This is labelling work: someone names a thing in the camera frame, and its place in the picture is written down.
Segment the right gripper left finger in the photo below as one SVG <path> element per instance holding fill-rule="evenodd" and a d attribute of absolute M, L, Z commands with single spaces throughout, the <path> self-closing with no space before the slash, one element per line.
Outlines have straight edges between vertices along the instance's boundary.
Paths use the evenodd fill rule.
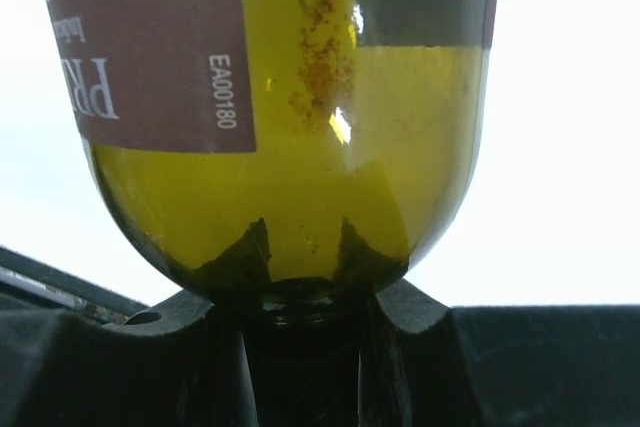
<path fill-rule="evenodd" d="M 1 286 L 5 426 L 254 426 L 237 321 L 181 291 L 122 324 Z"/>

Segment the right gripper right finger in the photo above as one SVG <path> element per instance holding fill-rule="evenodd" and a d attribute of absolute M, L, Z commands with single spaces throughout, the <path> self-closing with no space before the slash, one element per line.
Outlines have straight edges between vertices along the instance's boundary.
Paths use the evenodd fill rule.
<path fill-rule="evenodd" d="M 635 426 L 635 305 L 448 307 L 398 281 L 368 299 L 364 426 Z"/>

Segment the dark wine bottle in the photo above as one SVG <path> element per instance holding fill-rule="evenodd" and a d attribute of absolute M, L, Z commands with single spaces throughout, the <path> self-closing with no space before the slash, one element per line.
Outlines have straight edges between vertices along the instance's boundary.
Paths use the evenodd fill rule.
<path fill-rule="evenodd" d="M 359 422 L 368 298 L 469 188 L 496 0 L 46 0 L 134 248 L 243 318 L 263 426 Z"/>

